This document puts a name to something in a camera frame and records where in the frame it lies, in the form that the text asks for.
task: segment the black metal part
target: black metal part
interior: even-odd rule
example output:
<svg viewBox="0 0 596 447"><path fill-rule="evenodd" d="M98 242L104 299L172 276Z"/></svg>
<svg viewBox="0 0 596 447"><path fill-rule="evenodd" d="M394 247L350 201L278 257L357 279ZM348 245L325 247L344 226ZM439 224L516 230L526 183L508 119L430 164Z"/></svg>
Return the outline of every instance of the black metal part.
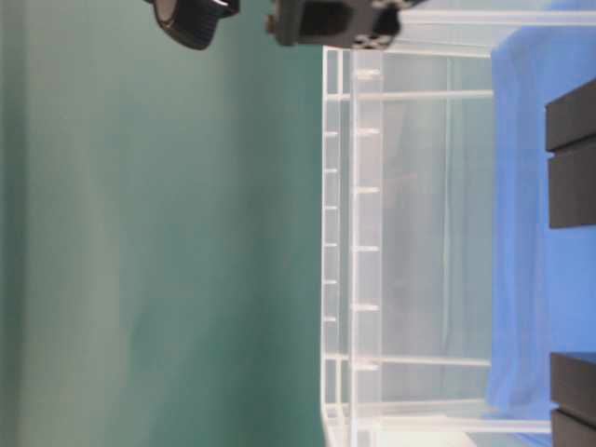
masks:
<svg viewBox="0 0 596 447"><path fill-rule="evenodd" d="M159 27L179 44L206 49L220 19L236 15L240 0L145 0L152 3Z"/></svg>
<svg viewBox="0 0 596 447"><path fill-rule="evenodd" d="M400 32L400 9L422 1L274 0L267 31L283 46L384 49Z"/></svg>

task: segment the transparent plastic container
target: transparent plastic container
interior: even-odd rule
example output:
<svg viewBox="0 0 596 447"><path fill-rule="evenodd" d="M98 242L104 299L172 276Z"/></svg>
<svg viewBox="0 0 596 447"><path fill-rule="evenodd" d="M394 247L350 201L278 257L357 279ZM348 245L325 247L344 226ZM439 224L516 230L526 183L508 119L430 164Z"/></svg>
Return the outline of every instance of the transparent plastic container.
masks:
<svg viewBox="0 0 596 447"><path fill-rule="evenodd" d="M429 0L401 19L402 34L386 52L324 50L328 445L548 439L547 417L509 417L486 400L499 343L491 55L521 27L596 26L596 10ZM533 336L532 327L523 330L520 337Z"/></svg>

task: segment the green wall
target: green wall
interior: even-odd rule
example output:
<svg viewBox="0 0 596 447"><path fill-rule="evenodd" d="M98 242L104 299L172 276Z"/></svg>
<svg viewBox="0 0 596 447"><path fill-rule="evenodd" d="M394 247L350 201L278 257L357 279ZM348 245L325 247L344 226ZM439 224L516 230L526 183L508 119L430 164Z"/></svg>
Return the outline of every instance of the green wall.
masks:
<svg viewBox="0 0 596 447"><path fill-rule="evenodd" d="M320 49L0 8L3 445L322 445Z"/></svg>

